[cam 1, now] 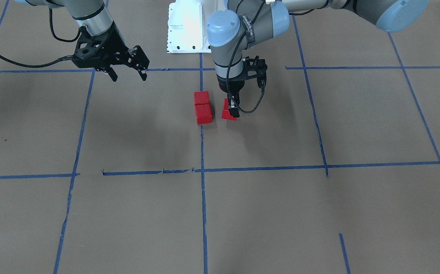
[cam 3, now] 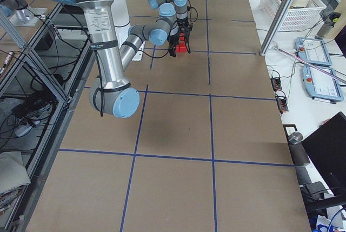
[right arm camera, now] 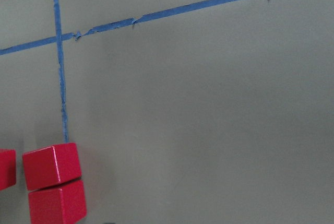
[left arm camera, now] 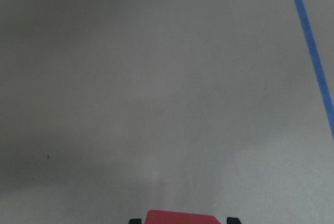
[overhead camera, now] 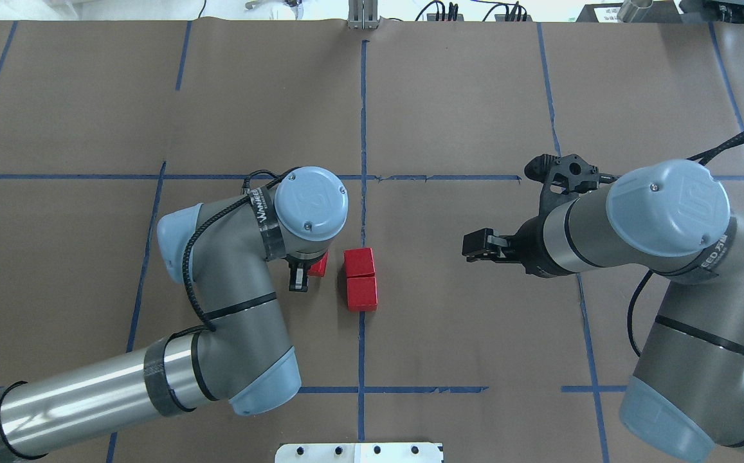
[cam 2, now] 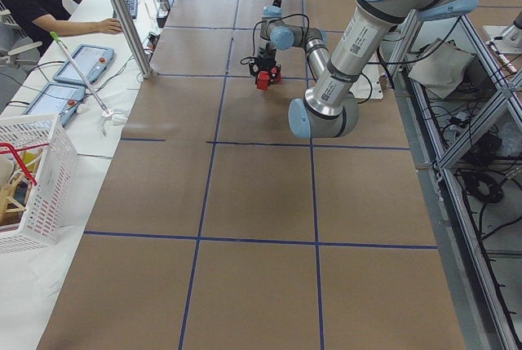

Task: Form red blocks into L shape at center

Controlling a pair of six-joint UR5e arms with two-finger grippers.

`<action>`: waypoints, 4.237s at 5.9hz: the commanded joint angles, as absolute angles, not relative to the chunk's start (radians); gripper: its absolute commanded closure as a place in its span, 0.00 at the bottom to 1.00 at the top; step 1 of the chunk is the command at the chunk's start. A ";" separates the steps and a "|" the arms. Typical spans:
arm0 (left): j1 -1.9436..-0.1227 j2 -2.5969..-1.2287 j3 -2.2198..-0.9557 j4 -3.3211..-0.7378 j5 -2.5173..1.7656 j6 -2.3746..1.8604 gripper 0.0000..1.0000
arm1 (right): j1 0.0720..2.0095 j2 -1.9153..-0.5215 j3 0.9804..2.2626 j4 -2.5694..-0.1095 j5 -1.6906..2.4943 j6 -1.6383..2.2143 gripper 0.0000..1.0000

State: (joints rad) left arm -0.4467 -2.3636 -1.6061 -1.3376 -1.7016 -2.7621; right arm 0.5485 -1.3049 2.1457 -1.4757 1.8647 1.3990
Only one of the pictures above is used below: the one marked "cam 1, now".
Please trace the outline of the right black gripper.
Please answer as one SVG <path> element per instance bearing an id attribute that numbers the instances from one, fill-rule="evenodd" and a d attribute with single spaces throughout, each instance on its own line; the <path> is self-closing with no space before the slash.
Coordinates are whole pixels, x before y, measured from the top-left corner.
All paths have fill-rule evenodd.
<path id="1" fill-rule="evenodd" d="M 111 80 L 116 83 L 118 75 L 110 65 L 128 65 L 128 67 L 136 70 L 142 81 L 147 79 L 147 70 L 150 61 L 140 45 L 128 48 L 117 27 L 110 27 L 104 33 L 97 37 L 103 38 L 103 52 L 107 54 L 105 67 L 96 67 L 97 72 L 107 74 Z"/>

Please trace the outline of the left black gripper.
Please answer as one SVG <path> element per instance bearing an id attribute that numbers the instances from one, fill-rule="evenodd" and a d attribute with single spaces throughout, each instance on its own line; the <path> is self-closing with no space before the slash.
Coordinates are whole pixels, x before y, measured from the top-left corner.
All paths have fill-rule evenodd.
<path id="1" fill-rule="evenodd" d="M 239 92 L 245 85 L 245 78 L 243 76 L 236 76 L 234 78 L 226 79 L 217 75 L 217 80 L 221 91 L 229 93 L 228 90 L 230 90 L 231 94 L 228 95 L 228 111 L 230 113 L 230 116 L 232 116 L 233 118 L 239 118 Z"/>

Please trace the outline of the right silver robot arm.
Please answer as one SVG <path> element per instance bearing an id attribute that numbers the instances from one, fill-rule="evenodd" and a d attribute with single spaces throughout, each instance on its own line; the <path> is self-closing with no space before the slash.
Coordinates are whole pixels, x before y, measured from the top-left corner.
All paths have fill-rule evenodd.
<path id="1" fill-rule="evenodd" d="M 102 71 L 116 82 L 113 65 L 125 65 L 147 79 L 149 59 L 139 45 L 128 48 L 103 0 L 19 0 L 30 6 L 64 7 L 79 26 L 80 35 L 71 61 L 78 68 Z"/>

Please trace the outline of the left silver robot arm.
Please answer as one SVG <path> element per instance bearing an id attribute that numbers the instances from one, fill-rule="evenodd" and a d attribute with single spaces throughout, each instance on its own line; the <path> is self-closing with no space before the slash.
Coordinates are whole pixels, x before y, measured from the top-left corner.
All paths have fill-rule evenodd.
<path id="1" fill-rule="evenodd" d="M 225 0 L 226 9 L 206 21 L 220 89 L 227 94 L 227 111 L 233 118 L 248 111 L 240 106 L 245 81 L 256 79 L 265 93 L 267 65 L 259 57 L 244 57 L 243 50 L 276 38 L 289 29 L 292 16 L 332 8 L 348 10 L 388 33 L 411 25 L 424 12 L 428 0 Z"/>

